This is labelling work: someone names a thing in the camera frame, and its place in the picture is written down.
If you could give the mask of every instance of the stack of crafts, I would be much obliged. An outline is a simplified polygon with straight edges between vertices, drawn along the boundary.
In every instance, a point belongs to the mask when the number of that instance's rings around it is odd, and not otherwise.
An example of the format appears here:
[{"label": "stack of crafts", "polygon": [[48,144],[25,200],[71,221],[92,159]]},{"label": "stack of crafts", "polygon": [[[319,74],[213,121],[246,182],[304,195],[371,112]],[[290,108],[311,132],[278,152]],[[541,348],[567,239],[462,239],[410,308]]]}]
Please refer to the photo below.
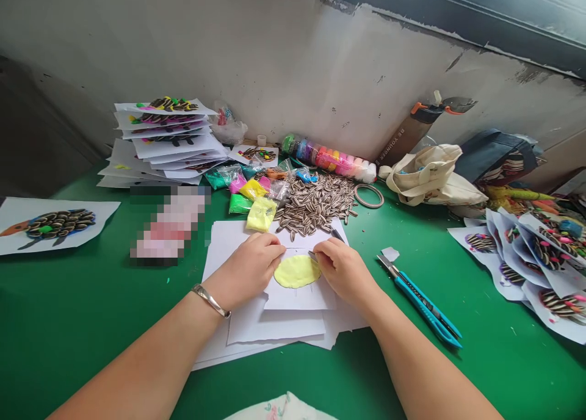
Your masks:
[{"label": "stack of crafts", "polygon": [[198,185],[203,173],[228,160],[212,135],[199,100],[159,98],[151,103],[115,104],[122,139],[114,142],[110,164],[98,186]]},{"label": "stack of crafts", "polygon": [[484,226],[448,231],[509,301],[522,302],[556,333],[586,344],[586,258],[582,236],[542,212],[487,209]]}]

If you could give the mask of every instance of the tote bag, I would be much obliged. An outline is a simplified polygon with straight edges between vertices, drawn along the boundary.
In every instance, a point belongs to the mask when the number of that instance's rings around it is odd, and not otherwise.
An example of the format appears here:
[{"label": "tote bag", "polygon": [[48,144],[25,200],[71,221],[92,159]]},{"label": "tote bag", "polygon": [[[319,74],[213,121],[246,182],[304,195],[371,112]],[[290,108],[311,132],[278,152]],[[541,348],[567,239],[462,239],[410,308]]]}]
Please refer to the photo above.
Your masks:
[{"label": "tote bag", "polygon": [[427,147],[417,154],[406,154],[393,165],[386,185],[409,206],[474,205],[488,198],[463,177],[454,173],[462,150],[457,145]]}]

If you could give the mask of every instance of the green tabletop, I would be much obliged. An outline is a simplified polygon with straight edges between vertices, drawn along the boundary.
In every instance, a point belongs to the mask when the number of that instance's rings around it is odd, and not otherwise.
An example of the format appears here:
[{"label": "green tabletop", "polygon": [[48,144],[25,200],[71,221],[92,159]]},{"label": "green tabletop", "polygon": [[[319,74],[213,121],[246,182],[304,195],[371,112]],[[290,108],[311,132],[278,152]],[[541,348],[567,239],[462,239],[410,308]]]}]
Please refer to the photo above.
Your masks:
[{"label": "green tabletop", "polygon": [[[0,258],[2,418],[49,415],[201,279],[212,223],[244,218],[228,215],[227,190],[215,192],[179,266],[135,267],[129,247],[160,199],[98,188],[98,180],[93,172],[55,196],[121,201],[98,237],[74,249]],[[404,206],[378,186],[385,204],[355,208],[359,216],[345,231],[379,285],[504,418],[584,419],[584,347],[502,298],[446,231],[461,225],[444,207]],[[458,355],[376,261],[388,246],[401,254],[398,267],[462,332]],[[369,328],[340,334],[332,351],[296,343],[193,372],[173,418],[223,419],[286,391],[340,420],[405,418]]]}]

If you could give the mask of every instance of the stack of paper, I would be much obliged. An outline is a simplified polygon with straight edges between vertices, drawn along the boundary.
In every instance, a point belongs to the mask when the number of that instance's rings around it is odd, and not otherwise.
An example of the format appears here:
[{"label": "stack of paper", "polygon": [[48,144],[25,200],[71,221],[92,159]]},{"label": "stack of paper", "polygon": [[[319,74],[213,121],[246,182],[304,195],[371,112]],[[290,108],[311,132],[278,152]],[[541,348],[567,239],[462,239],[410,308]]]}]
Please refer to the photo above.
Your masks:
[{"label": "stack of paper", "polygon": [[[586,277],[581,273],[586,267],[586,259],[566,254],[563,258],[560,257],[560,268],[552,270],[551,266],[548,267],[542,261],[536,249],[536,245],[541,245],[542,242],[546,245],[553,244],[539,232],[540,228],[547,228],[544,223],[530,213],[517,218],[503,208],[498,212],[487,209],[486,214],[486,225],[451,228],[448,231],[488,268],[494,287],[507,300],[522,302],[551,330],[580,344],[586,344],[586,313],[560,317],[545,306],[541,299],[544,293],[551,290],[560,298],[561,307],[569,302],[568,299],[586,300]],[[492,243],[493,248],[484,249],[475,236]],[[584,302],[574,305],[575,308],[584,306]]]},{"label": "stack of paper", "polygon": [[[245,230],[245,224],[243,221],[213,224],[202,281],[212,275],[249,237],[251,231]],[[278,222],[273,222],[270,232],[274,233],[277,226]],[[347,243],[339,219],[333,219],[332,227]],[[298,236],[295,242],[283,239],[281,243],[287,250],[282,258],[307,255],[317,243],[330,237],[323,231],[317,231],[312,236]],[[363,327],[367,327],[367,323],[336,296],[323,275],[315,283],[298,289],[286,289],[272,278],[262,296],[233,311],[230,320],[220,326],[198,357],[193,370],[296,341],[331,350],[339,333]]]},{"label": "stack of paper", "polygon": [[[213,136],[209,115],[216,113],[199,100],[197,110],[167,112],[147,104],[115,104],[122,139],[114,143],[110,164],[98,186],[198,185],[203,173],[228,160],[228,151]],[[142,122],[146,115],[158,115]]]}]

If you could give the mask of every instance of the bangle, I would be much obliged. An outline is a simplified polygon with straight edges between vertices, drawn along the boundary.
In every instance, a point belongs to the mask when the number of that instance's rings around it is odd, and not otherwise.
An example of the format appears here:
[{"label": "bangle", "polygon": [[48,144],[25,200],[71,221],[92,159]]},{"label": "bangle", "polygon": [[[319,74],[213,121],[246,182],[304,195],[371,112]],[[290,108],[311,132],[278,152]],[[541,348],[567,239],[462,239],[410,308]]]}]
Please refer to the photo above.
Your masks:
[{"label": "bangle", "polygon": [[196,284],[194,288],[191,289],[191,291],[195,292],[205,301],[207,301],[207,303],[210,304],[212,308],[216,310],[219,314],[221,314],[225,319],[228,319],[232,314],[231,311],[225,311],[222,307],[220,307],[220,305],[215,301],[215,299],[212,298],[212,295],[210,295],[201,284]]}]

